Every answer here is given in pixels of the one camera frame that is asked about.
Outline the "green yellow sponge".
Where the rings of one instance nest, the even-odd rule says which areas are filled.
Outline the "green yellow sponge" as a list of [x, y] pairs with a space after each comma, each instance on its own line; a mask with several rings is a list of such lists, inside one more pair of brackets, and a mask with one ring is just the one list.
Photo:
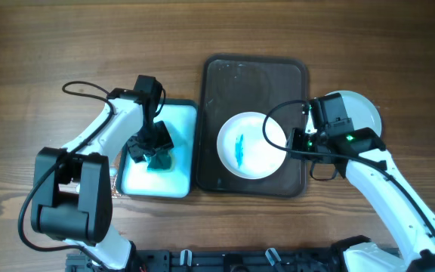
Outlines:
[[170, 150], [160, 150], [147, 157], [148, 172], [170, 171], [173, 167], [173, 157]]

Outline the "small white plate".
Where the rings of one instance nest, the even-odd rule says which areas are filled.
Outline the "small white plate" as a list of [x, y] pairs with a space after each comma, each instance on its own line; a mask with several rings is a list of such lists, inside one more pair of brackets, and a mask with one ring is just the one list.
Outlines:
[[263, 113], [244, 112], [229, 118], [217, 135], [217, 154], [224, 167], [239, 178], [257, 180], [276, 172], [285, 161], [285, 132]]

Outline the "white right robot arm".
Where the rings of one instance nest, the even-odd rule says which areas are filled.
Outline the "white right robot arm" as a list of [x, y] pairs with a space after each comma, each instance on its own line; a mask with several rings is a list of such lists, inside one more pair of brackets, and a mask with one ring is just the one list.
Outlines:
[[371, 204], [400, 252], [354, 237], [336, 248], [346, 271], [435, 271], [435, 214], [402, 176], [381, 139], [373, 103], [352, 91], [302, 101], [307, 124], [287, 149], [312, 164], [332, 164]]

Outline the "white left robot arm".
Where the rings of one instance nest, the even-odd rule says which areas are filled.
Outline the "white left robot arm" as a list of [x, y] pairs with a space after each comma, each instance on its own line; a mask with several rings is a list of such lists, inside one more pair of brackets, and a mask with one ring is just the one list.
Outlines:
[[113, 216], [110, 164], [126, 147], [134, 162], [147, 170], [172, 167], [174, 144], [165, 123], [154, 119], [166, 94], [153, 76], [139, 75], [132, 89], [115, 88], [102, 101], [102, 113], [66, 147], [40, 150], [35, 158], [33, 188], [18, 218], [22, 242], [48, 252], [25, 236], [23, 220], [31, 212], [36, 233], [62, 241], [63, 250], [78, 249], [92, 271], [145, 271], [133, 242], [111, 225]]

